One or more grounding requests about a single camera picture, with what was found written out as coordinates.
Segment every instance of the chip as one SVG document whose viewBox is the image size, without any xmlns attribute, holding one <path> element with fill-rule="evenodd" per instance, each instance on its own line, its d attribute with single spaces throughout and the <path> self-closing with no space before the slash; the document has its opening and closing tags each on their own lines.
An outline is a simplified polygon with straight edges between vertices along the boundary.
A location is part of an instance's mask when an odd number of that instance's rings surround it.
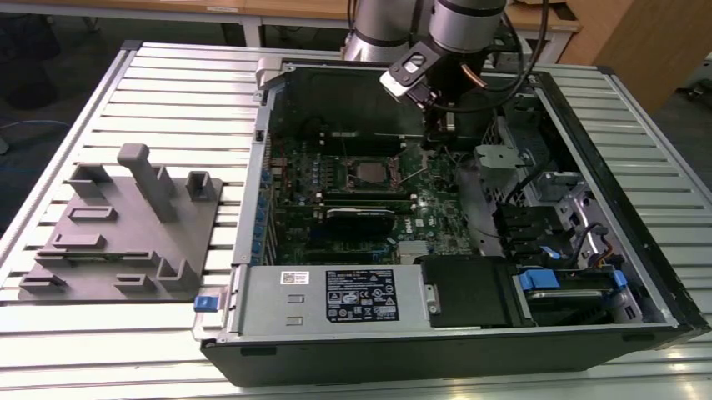
<svg viewBox="0 0 712 400">
<path fill-rule="evenodd" d="M 370 183 L 383 183 L 387 177 L 386 168 L 379 162 L 361 162 L 355 167 L 355 175 Z"/>
</svg>

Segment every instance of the table leg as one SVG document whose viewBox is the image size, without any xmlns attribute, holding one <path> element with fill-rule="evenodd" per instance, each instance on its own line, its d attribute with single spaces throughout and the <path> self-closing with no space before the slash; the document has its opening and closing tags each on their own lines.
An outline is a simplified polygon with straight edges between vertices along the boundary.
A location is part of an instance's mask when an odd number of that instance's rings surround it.
<svg viewBox="0 0 712 400">
<path fill-rule="evenodd" d="M 87 31 L 91 33 L 99 32 L 99 17 L 81 17 Z"/>
<path fill-rule="evenodd" d="M 546 63 L 558 63 L 558 58 L 564 54 L 572 35 L 573 33 L 570 32 L 552 33 L 549 43 L 546 43 L 546 47 L 542 51 L 542 60 L 546 60 Z"/>
<path fill-rule="evenodd" d="M 246 15 L 242 18 L 244 42 L 248 48 L 263 47 L 263 22 L 258 16 Z"/>
</svg>

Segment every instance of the cable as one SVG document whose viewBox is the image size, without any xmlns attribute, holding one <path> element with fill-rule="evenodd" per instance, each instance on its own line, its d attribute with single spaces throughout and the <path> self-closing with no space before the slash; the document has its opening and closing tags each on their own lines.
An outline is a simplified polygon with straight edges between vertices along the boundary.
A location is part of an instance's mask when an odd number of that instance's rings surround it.
<svg viewBox="0 0 712 400">
<path fill-rule="evenodd" d="M 582 229 L 581 236 L 576 240 L 574 252 L 570 255 L 570 259 L 566 261 L 566 266 L 565 266 L 566 268 L 574 267 L 576 262 L 578 261 L 578 254 L 581 253 L 582 244 L 586 241 L 586 236 L 589 235 L 589 232 L 593 230 L 593 228 L 601 227 L 601 226 L 602 225 L 600 222 L 593 222 L 589 225 L 586 225 L 586 227 Z"/>
<path fill-rule="evenodd" d="M 476 72 L 469 68 L 469 65 L 465 62 L 460 64 L 460 69 L 462 69 L 465 76 L 469 78 L 469 80 L 476 84 L 478 88 L 482 88 L 482 89 L 488 88 L 488 83 L 482 80 L 481 77 L 477 76 Z"/>
<path fill-rule="evenodd" d="M 349 32 L 354 32 L 354 24 L 357 23 L 357 7 L 358 0 L 349 0 L 346 3 L 346 22 L 349 23 Z"/>
<path fill-rule="evenodd" d="M 521 182 L 512 188 L 512 191 L 508 193 L 508 196 L 504 198 L 505 204 L 509 203 L 509 200 L 512 200 L 514 195 L 524 189 L 524 187 L 526 187 L 529 182 L 532 182 L 536 179 L 536 177 L 540 176 L 540 174 L 544 172 L 544 168 L 546 168 L 550 162 L 552 162 L 552 155 L 549 154 L 546 159 L 542 162 L 540 162 L 537 165 L 534 165 L 534 167 L 532 168 L 532 171 L 529 171 L 529 175 L 524 177 Z"/>
<path fill-rule="evenodd" d="M 549 25 L 549 0 L 542 0 L 542 22 L 538 27 L 538 37 L 537 37 L 537 44 L 534 48 L 534 52 L 532 53 L 532 59 L 529 60 L 529 65 L 526 67 L 526 70 L 524 73 L 518 76 L 516 80 L 514 87 L 512 88 L 512 91 L 508 93 L 505 97 L 502 97 L 496 102 L 486 104 L 485 106 L 478 107 L 469 107 L 469 108 L 458 108 L 458 107 L 450 107 L 443 106 L 441 104 L 431 104 L 431 107 L 435 110 L 445 111 L 446 113 L 478 113 L 481 111 L 489 110 L 490 108 L 500 107 L 504 105 L 512 98 L 514 98 L 514 95 L 520 91 L 520 87 L 524 84 L 524 81 L 526 80 L 528 76 L 532 74 L 532 70 L 534 69 L 536 62 L 538 61 L 538 57 L 542 54 L 544 50 L 544 43 L 546 41 L 546 30 Z"/>
<path fill-rule="evenodd" d="M 506 92 L 508 90 L 510 90 L 514 87 L 516 83 L 518 82 L 520 77 L 521 77 L 521 75 L 524 73 L 524 49 L 522 49 L 522 43 L 520 42 L 520 37 L 516 34 L 514 24 L 512 23 L 512 20 L 509 20 L 508 13 L 505 13 L 505 12 L 502 13 L 502 19 L 504 19 L 504 23 L 508 26 L 509 34 L 514 38 L 514 49 L 516 49 L 520 73 L 517 74 L 516 79 L 513 79 L 502 87 L 492 87 L 492 86 L 488 85 L 484 88 L 488 92 Z"/>
<path fill-rule="evenodd" d="M 606 240 L 605 235 L 598 235 L 601 238 L 602 244 L 605 244 L 605 252 L 601 254 L 601 256 L 596 259 L 594 262 L 592 262 L 592 265 L 596 266 L 596 268 L 602 267 L 602 262 L 605 259 L 613 254 L 613 245 Z"/>
<path fill-rule="evenodd" d="M 497 236 L 497 235 L 493 235 L 492 233 L 486 233 L 482 229 L 480 229 L 478 227 L 476 227 L 474 225 L 472 226 L 476 231 L 478 231 L 482 235 L 485 236 L 489 236 L 490 238 L 493 237 L 494 239 L 502 239 L 501 236 Z"/>
<path fill-rule="evenodd" d="M 349 24 L 349 32 L 351 33 L 354 31 L 354 23 L 351 21 L 351 3 L 354 0 L 349 0 L 346 3 L 346 23 Z"/>
<path fill-rule="evenodd" d="M 61 121 L 31 119 L 28 121 L 17 121 L 17 122 L 8 123 L 7 125 L 3 125 L 0 127 L 0 130 L 9 128 L 9 127 L 15 127 L 16 125 L 25 125 L 25 124 L 27 125 L 61 125 L 65 128 L 71 128 L 71 125 Z"/>
</svg>

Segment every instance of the blue latch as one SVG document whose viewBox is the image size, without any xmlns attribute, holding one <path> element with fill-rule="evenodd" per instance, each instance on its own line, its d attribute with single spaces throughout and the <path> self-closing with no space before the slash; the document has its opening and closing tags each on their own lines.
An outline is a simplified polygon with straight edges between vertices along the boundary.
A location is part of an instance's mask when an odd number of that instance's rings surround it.
<svg viewBox="0 0 712 400">
<path fill-rule="evenodd" d="M 264 218 L 266 218 L 266 214 L 264 214 L 264 210 L 262 210 L 260 208 L 256 209 L 256 215 L 255 215 L 255 220 L 260 223 L 264 221 Z"/>
<path fill-rule="evenodd" d="M 196 296 L 192 309 L 196 313 L 216 313 L 220 309 L 220 298 L 218 296 Z"/>
<path fill-rule="evenodd" d="M 258 240 L 252 241 L 252 254 L 259 254 L 263 250 L 263 243 Z"/>
<path fill-rule="evenodd" d="M 256 225 L 255 231 L 254 231 L 255 239 L 260 238 L 263 236 L 263 233 L 264 233 L 264 227 L 262 225 Z"/>
<path fill-rule="evenodd" d="M 522 290 L 557 289 L 561 287 L 554 271 L 550 269 L 530 269 L 520 274 L 518 277 Z"/>
<path fill-rule="evenodd" d="M 540 249 L 552 257 L 554 260 L 561 260 L 561 254 L 556 252 L 549 246 L 540 246 Z"/>
<path fill-rule="evenodd" d="M 625 278 L 622 271 L 618 271 L 617 269 L 613 271 L 613 280 L 616 281 L 618 289 L 628 286 L 628 279 Z"/>
</svg>

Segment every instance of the gray plastic base plate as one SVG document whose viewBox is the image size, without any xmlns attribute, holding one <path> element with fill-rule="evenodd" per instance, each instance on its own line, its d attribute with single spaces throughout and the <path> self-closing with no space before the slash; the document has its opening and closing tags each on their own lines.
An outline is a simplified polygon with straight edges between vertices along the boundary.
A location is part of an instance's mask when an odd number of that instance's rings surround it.
<svg viewBox="0 0 712 400">
<path fill-rule="evenodd" d="M 191 301 L 200 287 L 223 182 L 211 179 L 214 199 L 191 201 L 186 181 L 172 178 L 174 222 L 159 222 L 132 177 L 97 182 L 103 198 L 75 195 L 37 256 L 64 248 L 76 257 L 69 254 L 57 257 L 56 265 L 48 266 L 53 260 L 35 265 L 23 280 L 20 301 Z M 114 212 L 97 206 L 111 206 Z M 188 270 L 180 271 L 182 265 Z M 52 276 L 61 284 L 47 284 Z"/>
</svg>

